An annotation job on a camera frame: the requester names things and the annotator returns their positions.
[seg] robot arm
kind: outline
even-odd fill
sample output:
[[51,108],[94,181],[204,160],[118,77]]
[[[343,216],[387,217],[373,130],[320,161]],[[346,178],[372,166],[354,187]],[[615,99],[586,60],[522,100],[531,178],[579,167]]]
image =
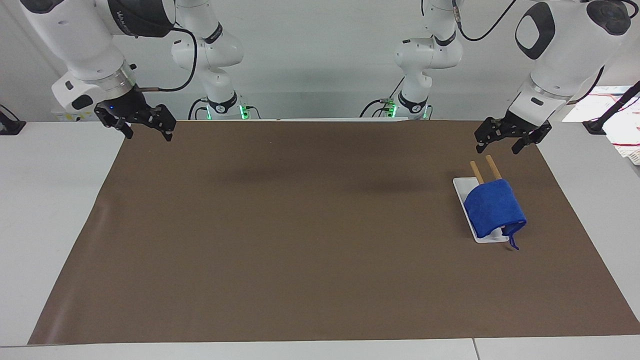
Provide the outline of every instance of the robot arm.
[[169,141],[175,119],[166,106],[151,108],[133,71],[113,43],[114,34],[163,37],[173,28],[173,0],[20,0],[22,11],[68,72],[52,91],[69,112],[93,109],[127,138],[128,123],[162,132]]
[[462,44],[456,37],[456,18],[451,0],[425,1],[424,23],[430,38],[411,38],[396,48],[396,64],[404,72],[404,85],[393,99],[396,116],[422,118],[432,80],[427,69],[448,69],[462,59]]
[[489,143],[517,138],[518,154],[540,143],[551,130],[548,120],[576,95],[626,39],[631,19],[619,0],[541,1],[516,29],[520,50],[535,65],[504,118],[487,118],[475,132],[478,153]]
[[[196,77],[207,93],[209,113],[219,119],[240,113],[238,95],[231,77],[222,70],[239,64],[244,57],[240,41],[225,32],[216,18],[209,0],[177,0],[179,22],[194,33],[198,44]],[[173,60],[186,70],[191,70],[193,50],[191,44],[178,41],[172,47]]]

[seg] blue cloth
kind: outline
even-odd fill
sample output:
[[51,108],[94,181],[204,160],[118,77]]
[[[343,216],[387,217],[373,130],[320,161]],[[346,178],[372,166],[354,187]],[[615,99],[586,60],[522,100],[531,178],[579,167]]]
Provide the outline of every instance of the blue cloth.
[[513,235],[527,224],[527,219],[506,180],[478,185],[467,196],[465,209],[478,238],[504,226],[502,235],[509,236],[509,244],[520,250]]

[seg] white table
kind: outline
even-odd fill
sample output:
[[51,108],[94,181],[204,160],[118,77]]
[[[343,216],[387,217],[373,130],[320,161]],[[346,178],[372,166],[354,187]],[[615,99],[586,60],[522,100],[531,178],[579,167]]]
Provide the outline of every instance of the white table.
[[[637,359],[640,336],[25,347],[122,143],[99,123],[0,137],[0,359]],[[640,178],[603,136],[556,124],[549,167],[640,318]]]

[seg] wooden dowel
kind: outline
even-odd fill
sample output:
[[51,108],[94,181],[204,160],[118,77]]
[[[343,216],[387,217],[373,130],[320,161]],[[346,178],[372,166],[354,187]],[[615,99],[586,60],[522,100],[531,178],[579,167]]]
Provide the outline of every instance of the wooden dowel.
[[471,169],[474,171],[474,175],[478,179],[478,183],[484,184],[484,179],[482,178],[482,174],[480,174],[480,170],[478,169],[476,162],[471,161],[470,164],[471,164]]
[[498,179],[502,179],[502,175],[500,175],[500,172],[498,171],[498,167],[495,166],[495,162],[493,162],[493,158],[491,157],[491,155],[487,155],[485,156],[486,158],[486,162],[489,163],[489,167],[491,168],[491,171],[493,172],[493,176],[495,177],[496,180]]

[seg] brown table mat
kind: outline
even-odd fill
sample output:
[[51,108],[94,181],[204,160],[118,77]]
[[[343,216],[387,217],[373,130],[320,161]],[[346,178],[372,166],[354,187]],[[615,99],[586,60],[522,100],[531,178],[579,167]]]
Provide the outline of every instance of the brown table mat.
[[29,344],[640,334],[537,148],[487,151],[521,251],[473,241],[477,125],[136,127]]

